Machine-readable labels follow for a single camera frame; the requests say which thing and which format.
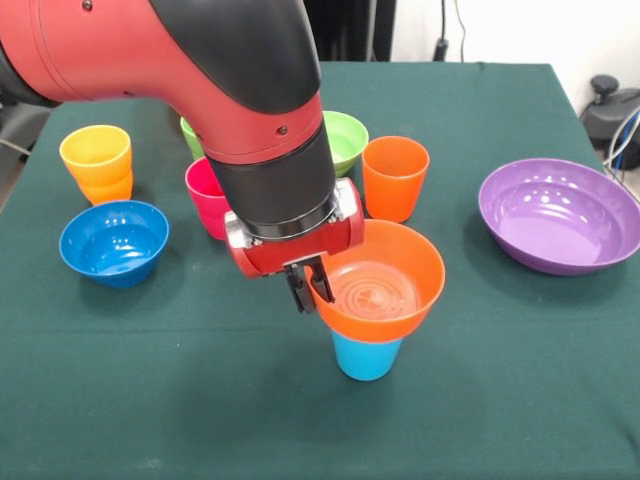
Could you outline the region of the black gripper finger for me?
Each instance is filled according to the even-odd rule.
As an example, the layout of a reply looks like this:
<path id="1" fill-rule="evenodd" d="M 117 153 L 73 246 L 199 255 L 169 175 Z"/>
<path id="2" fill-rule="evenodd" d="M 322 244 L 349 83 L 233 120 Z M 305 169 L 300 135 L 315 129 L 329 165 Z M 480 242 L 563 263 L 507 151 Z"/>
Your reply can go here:
<path id="1" fill-rule="evenodd" d="M 287 284 L 300 313 L 311 314 L 316 310 L 311 289 L 297 264 L 284 267 Z"/>
<path id="2" fill-rule="evenodd" d="M 306 266 L 310 269 L 309 284 L 314 291 L 328 303 L 334 303 L 333 295 L 329 279 L 322 260 L 307 260 Z"/>

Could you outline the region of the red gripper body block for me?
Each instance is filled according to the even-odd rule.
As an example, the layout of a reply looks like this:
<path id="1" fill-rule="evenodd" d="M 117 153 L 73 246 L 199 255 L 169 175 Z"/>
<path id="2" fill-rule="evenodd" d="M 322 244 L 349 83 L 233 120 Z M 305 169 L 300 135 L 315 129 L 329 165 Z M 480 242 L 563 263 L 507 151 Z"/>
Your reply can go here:
<path id="1" fill-rule="evenodd" d="M 348 177 L 336 180 L 336 207 L 332 214 L 312 231 L 281 241 L 253 236 L 237 215 L 225 214 L 226 243 L 240 271 L 249 278 L 280 273 L 284 267 L 301 260 L 353 248 L 364 239 L 364 212 L 360 194 Z"/>

